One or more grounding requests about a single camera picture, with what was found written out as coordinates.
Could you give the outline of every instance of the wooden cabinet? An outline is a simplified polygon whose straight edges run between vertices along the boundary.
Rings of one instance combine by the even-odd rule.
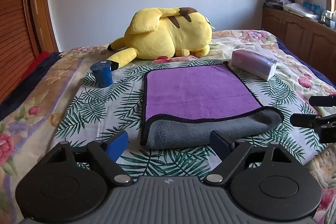
[[[336,84],[336,31],[307,18],[270,8],[263,8],[261,27]]]

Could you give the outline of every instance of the black ear tip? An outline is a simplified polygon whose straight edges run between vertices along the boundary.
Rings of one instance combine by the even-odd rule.
[[[111,61],[111,71],[114,71],[119,68],[119,63]]]

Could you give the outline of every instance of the stuffed animal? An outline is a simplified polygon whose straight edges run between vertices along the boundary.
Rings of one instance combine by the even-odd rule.
[[[122,68],[135,58],[156,60],[190,52],[202,57],[209,53],[211,37],[210,22],[193,8],[146,8],[136,12],[124,37],[109,45],[109,50],[126,49],[108,60]]]

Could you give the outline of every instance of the bedspread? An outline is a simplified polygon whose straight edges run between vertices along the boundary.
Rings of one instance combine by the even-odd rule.
[[[115,71],[114,84],[99,91],[88,71],[90,65],[110,55],[106,47],[84,47],[63,52],[63,58],[50,69],[21,107],[0,123],[0,223],[22,220],[14,198],[15,187],[49,149],[50,143],[53,146],[60,140],[80,146],[95,138],[108,138],[117,130],[127,128],[132,141],[118,163],[129,174],[135,177],[142,174],[203,177],[220,162],[208,146],[162,151],[139,147],[137,136],[142,76],[151,69],[220,64],[229,60],[232,51],[238,48],[272,55],[280,61],[276,76],[269,84],[236,70],[264,104],[276,104],[286,117],[276,131],[248,140],[263,146],[277,140],[303,164],[324,149],[311,130],[292,130],[288,116],[293,112],[336,113],[336,108],[314,109],[307,104],[311,95],[336,94],[336,90],[280,50],[276,38],[270,33],[253,30],[214,32],[207,57],[199,60],[190,56],[154,62],[136,60],[126,68]],[[273,87],[279,90],[274,93]]]

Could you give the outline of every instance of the red fabric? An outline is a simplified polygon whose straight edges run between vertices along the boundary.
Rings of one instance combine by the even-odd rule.
[[[28,67],[28,69],[25,71],[25,73],[21,77],[21,81],[26,79],[28,75],[30,75],[34,69],[40,64],[45,58],[47,58],[50,55],[50,52],[42,52]]]

